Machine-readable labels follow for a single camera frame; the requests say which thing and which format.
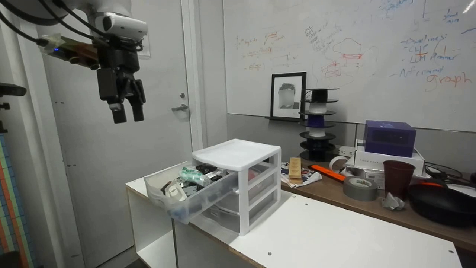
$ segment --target camera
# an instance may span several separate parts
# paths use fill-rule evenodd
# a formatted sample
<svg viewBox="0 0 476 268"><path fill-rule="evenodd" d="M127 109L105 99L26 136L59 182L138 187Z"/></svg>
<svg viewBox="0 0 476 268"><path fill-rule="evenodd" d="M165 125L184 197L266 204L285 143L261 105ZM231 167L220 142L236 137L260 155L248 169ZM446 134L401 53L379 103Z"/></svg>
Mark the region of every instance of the camera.
<svg viewBox="0 0 476 268"><path fill-rule="evenodd" d="M111 12L105 12L104 15L96 17L95 26L102 33L112 35L121 39L141 41L148 33L145 23Z"/></svg>

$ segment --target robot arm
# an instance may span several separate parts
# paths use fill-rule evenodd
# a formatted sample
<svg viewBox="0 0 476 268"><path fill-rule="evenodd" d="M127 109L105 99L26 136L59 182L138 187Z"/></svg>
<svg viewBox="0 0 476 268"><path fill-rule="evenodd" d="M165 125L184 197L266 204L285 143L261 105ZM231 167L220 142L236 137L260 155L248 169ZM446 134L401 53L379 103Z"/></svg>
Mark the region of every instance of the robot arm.
<svg viewBox="0 0 476 268"><path fill-rule="evenodd" d="M43 53L96 70L99 97L106 102L115 124L126 122L123 100L129 102L133 121L144 120L145 96L141 81L135 79L133 73L139 70L136 53L147 35L147 24L130 18L129 0L0 0L0 3L38 26L53 26L72 9L83 11L89 21L83 23L92 30L92 44L44 36L43 41L47 44Z"/></svg>

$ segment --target picture frame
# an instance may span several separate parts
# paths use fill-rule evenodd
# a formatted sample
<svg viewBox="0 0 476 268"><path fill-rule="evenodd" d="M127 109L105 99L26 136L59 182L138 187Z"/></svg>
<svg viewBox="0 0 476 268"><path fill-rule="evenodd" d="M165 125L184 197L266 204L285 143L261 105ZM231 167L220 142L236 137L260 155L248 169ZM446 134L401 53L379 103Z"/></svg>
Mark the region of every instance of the picture frame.
<svg viewBox="0 0 476 268"><path fill-rule="evenodd" d="M270 76L270 121L300 121L304 109L306 73Z"/></svg>

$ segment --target door handle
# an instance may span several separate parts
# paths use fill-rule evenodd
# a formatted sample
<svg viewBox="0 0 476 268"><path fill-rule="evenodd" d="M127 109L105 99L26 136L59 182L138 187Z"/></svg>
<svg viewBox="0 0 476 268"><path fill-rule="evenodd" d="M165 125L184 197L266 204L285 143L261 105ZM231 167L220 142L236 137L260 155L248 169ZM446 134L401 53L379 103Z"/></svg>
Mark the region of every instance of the door handle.
<svg viewBox="0 0 476 268"><path fill-rule="evenodd" d="M185 106L185 105L181 105L181 106L178 106L178 108L172 108L170 111L172 111L172 112L178 112L178 111L190 112L188 106Z"/></svg>

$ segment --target white door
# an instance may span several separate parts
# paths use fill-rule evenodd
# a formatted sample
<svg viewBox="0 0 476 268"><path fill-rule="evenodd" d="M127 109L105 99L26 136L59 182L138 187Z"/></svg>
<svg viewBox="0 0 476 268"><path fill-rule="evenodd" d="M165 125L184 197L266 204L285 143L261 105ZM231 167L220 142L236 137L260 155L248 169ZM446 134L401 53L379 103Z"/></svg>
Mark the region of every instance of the white door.
<svg viewBox="0 0 476 268"><path fill-rule="evenodd" d="M44 58L87 268L133 252L124 184L190 155L188 117L170 112L187 105L179 2L133 2L132 15L145 21L150 32L139 57L147 97L144 122L132 122L127 114L127 124L114 125L98 99L93 72Z"/></svg>

